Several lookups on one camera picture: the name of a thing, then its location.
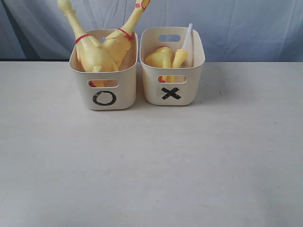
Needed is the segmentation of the headless yellow rubber chicken body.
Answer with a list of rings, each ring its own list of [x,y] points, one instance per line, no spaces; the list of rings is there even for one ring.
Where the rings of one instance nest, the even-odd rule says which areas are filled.
[[[167,46],[161,46],[145,58],[145,63],[155,68],[172,68],[173,51]]]

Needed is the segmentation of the yellow rubber chicken front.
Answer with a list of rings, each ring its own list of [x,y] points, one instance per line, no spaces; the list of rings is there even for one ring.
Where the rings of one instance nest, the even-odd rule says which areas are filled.
[[[137,0],[135,8],[125,24],[108,35],[102,43],[102,48],[113,59],[118,69],[120,69],[124,57],[131,48],[134,28],[149,4],[150,0]]]

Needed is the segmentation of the yellow rubber chicken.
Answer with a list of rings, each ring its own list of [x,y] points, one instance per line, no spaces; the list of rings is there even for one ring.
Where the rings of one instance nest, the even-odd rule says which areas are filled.
[[[118,67],[95,37],[88,34],[76,17],[69,0],[57,0],[58,8],[68,19],[75,36],[77,60],[85,72],[114,72]]]
[[[113,59],[118,69],[120,69],[124,57],[131,48],[134,28],[149,4],[150,0],[137,0],[135,8],[125,24],[108,35],[102,43],[102,48]]]

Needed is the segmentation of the cream bin marked cross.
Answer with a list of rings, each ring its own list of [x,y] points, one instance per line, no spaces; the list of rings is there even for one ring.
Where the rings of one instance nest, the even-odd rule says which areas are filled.
[[[146,63],[145,58],[166,46],[176,52],[186,38],[186,27],[152,27],[142,33],[140,43],[140,61],[142,66],[145,98],[154,105],[188,105],[196,97],[205,53],[199,33],[191,31],[193,45],[189,54],[193,55],[192,67],[158,68]]]

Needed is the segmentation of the cream bin marked circle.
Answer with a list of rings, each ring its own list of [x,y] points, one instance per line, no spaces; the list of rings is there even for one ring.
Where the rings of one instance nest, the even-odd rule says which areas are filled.
[[[138,36],[132,33],[131,48],[117,72],[84,72],[72,50],[69,66],[85,106],[91,110],[121,110],[136,100]]]

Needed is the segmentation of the white backdrop curtain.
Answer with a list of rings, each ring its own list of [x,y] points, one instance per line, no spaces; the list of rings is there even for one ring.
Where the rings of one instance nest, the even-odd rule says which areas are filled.
[[[200,34],[209,62],[303,59],[301,0],[153,0],[135,32],[189,24]],[[73,31],[56,1],[1,1],[1,59],[63,60],[73,45]]]

